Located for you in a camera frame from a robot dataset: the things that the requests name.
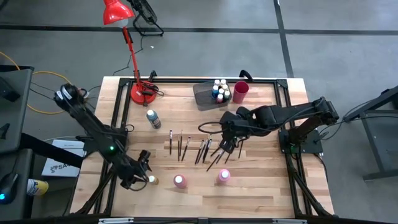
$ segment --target lamp shade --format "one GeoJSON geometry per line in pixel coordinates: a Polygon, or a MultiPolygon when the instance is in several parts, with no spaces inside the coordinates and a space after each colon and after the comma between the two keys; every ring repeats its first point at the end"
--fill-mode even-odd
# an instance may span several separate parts
{"type": "Polygon", "coordinates": [[[120,0],[104,0],[104,25],[134,17],[130,8],[120,2],[120,0]]]}

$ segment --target lamp base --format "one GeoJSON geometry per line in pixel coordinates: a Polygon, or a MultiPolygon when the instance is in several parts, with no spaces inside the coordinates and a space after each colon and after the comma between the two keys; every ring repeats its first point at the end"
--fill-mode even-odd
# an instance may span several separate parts
{"type": "MultiPolygon", "coordinates": [[[[142,83],[146,83],[151,85],[152,83],[148,81],[143,81],[142,83]]],[[[143,104],[149,104],[152,103],[155,98],[156,98],[156,92],[154,90],[145,88],[143,85],[138,86],[137,84],[134,84],[132,86],[131,92],[130,92],[130,97],[133,102],[137,103],[138,105],[143,105],[143,104]],[[150,92],[152,95],[143,95],[142,92],[150,92]]]]}

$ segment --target red desk lamp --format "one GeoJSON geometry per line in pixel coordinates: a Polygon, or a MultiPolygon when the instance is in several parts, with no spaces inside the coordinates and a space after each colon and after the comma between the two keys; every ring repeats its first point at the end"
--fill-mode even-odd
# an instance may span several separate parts
{"type": "Polygon", "coordinates": [[[129,50],[132,57],[132,63],[134,65],[134,76],[137,83],[132,86],[130,93],[133,102],[139,105],[148,105],[153,102],[156,98],[156,92],[153,90],[153,84],[147,81],[141,81],[140,74],[137,67],[136,54],[132,47],[132,39],[126,26],[129,22],[128,19],[134,17],[134,13],[131,9],[125,6],[120,0],[104,0],[105,11],[104,11],[104,25],[116,23],[119,27],[123,28],[123,37],[129,46],[129,50]]]}

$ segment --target yellow cable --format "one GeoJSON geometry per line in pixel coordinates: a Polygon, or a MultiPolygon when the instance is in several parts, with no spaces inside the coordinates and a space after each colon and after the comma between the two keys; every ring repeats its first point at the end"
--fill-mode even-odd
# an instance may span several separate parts
{"type": "MultiPolygon", "coordinates": [[[[8,57],[6,54],[4,54],[3,52],[0,52],[1,55],[5,56],[8,60],[10,60],[10,62],[12,62],[15,67],[17,67],[18,70],[20,70],[19,66],[17,65],[17,63],[15,63],[15,61],[13,59],[11,59],[10,57],[8,57]]],[[[62,79],[64,79],[65,81],[67,81],[67,83],[71,83],[66,77],[64,77],[61,74],[55,73],[55,72],[49,72],[49,71],[38,71],[38,72],[34,72],[33,75],[35,74],[51,74],[51,75],[56,75],[62,79]]],[[[41,114],[47,114],[47,115],[55,115],[55,114],[60,114],[63,111],[57,111],[57,112],[46,112],[46,111],[41,111],[38,109],[33,108],[31,105],[26,104],[28,108],[30,108],[32,111],[41,113],[41,114]]]]}

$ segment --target paint bottle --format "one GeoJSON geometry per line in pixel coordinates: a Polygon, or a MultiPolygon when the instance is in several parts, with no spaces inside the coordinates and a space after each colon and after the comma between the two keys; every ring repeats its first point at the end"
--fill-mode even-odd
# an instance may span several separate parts
{"type": "Polygon", "coordinates": [[[152,185],[157,185],[159,183],[159,179],[153,175],[150,175],[148,178],[149,178],[149,183],[152,185]]]}
{"type": "Polygon", "coordinates": [[[148,110],[147,118],[154,129],[159,129],[162,126],[162,123],[154,110],[148,110]]]}
{"type": "Polygon", "coordinates": [[[174,185],[180,189],[184,189],[185,187],[187,187],[187,180],[185,179],[185,177],[181,174],[176,175],[174,177],[174,185]]]}
{"type": "Polygon", "coordinates": [[[226,90],[226,91],[224,92],[224,99],[225,99],[225,100],[228,100],[230,96],[231,96],[231,92],[229,92],[228,90],[226,90]]]}
{"type": "Polygon", "coordinates": [[[219,94],[219,95],[217,96],[217,103],[222,103],[223,100],[224,100],[224,96],[223,96],[222,94],[219,94]]]}
{"type": "Polygon", "coordinates": [[[214,80],[214,85],[215,86],[220,86],[220,80],[214,80]]]}
{"type": "Polygon", "coordinates": [[[218,86],[214,85],[213,90],[211,91],[211,96],[215,99],[218,96],[218,86]]]}
{"type": "Polygon", "coordinates": [[[29,196],[40,196],[47,192],[49,183],[41,180],[28,179],[26,194],[29,196]]]}
{"type": "Polygon", "coordinates": [[[230,178],[231,178],[231,174],[229,173],[229,171],[227,169],[222,169],[218,173],[217,183],[225,184],[227,181],[230,180],[230,178]]]}

